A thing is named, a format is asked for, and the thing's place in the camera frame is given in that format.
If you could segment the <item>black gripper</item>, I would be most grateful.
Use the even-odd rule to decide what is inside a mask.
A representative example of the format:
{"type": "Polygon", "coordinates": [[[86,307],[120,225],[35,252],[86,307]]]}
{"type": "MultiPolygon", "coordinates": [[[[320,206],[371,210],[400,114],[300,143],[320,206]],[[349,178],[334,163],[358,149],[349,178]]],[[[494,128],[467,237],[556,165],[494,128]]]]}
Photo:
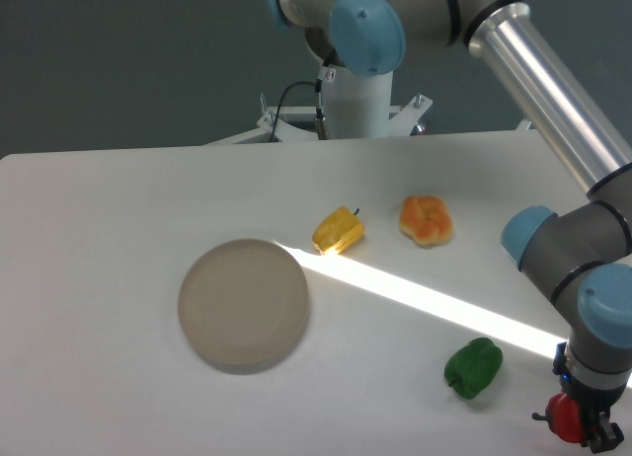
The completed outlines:
{"type": "Polygon", "coordinates": [[[589,449],[616,449],[623,432],[610,420],[610,409],[623,394],[623,373],[595,370],[582,363],[567,342],[560,342],[553,359],[553,374],[562,391],[574,400],[583,416],[585,440],[589,449]]]}

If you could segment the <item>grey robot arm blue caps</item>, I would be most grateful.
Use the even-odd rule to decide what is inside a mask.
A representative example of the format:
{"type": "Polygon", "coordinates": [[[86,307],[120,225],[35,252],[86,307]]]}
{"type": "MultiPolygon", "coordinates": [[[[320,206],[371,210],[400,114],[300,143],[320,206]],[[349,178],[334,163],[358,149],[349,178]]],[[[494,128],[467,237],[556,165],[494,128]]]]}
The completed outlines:
{"type": "Polygon", "coordinates": [[[631,375],[631,149],[530,21],[523,0],[267,0],[276,24],[305,30],[326,63],[387,74],[462,42],[483,59],[588,203],[565,215],[529,207],[501,243],[571,333],[556,350],[562,391],[541,419],[560,439],[611,451],[611,419],[631,375]]]}

